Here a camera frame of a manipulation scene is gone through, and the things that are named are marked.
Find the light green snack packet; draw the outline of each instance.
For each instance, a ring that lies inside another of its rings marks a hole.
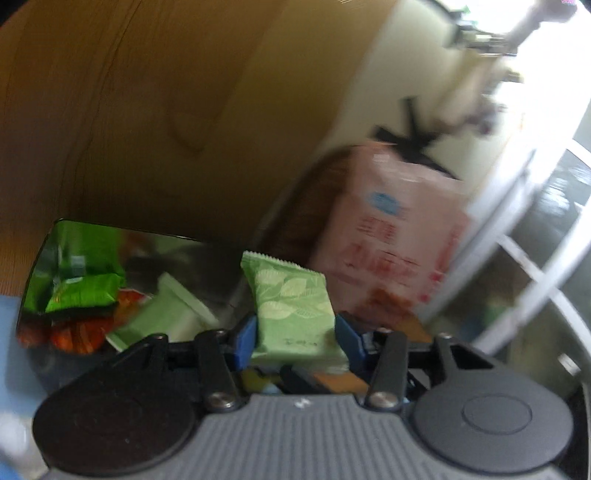
[[[335,339],[335,314],[323,274],[254,252],[243,253],[241,267],[257,308],[255,363],[347,366]]]
[[[170,342],[188,342],[205,330],[221,328],[213,313],[174,277],[163,273],[158,294],[129,323],[107,335],[121,352],[153,333],[165,333]]]

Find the screw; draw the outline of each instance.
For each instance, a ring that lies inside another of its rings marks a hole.
[[[373,408],[390,410],[398,405],[398,397],[389,392],[374,392],[369,396],[368,403]]]
[[[236,404],[236,398],[228,393],[214,392],[207,397],[207,403],[215,410],[227,410]]]

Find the leaf pattern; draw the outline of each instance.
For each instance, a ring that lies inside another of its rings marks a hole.
[[[281,287],[279,295],[282,297],[301,297],[306,291],[305,278],[292,278]]]
[[[255,282],[259,285],[279,285],[287,276],[284,272],[266,268],[256,272]]]
[[[296,308],[280,301],[266,301],[258,307],[259,316],[271,320],[281,320],[294,313]]]

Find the blue cloth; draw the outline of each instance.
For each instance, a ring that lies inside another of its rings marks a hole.
[[[22,480],[21,476],[8,465],[0,463],[0,479],[2,480]]]
[[[14,335],[19,304],[18,297],[0,296],[0,410],[32,417],[46,394]],[[0,462],[0,480],[20,477]]]

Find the green snack packet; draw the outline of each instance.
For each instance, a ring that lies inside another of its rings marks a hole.
[[[72,220],[61,220],[55,228],[61,279],[107,273],[125,278],[119,262],[121,230]]]
[[[63,280],[55,287],[46,313],[58,310],[106,307],[117,302],[122,279],[117,274],[91,275]]]
[[[170,342],[188,342],[198,333],[219,328],[203,302],[164,273],[158,279],[158,294],[129,323],[109,333],[107,340],[120,352],[153,333],[165,333]]]
[[[243,253],[241,267],[257,308],[255,363],[347,366],[323,274],[254,252]]]

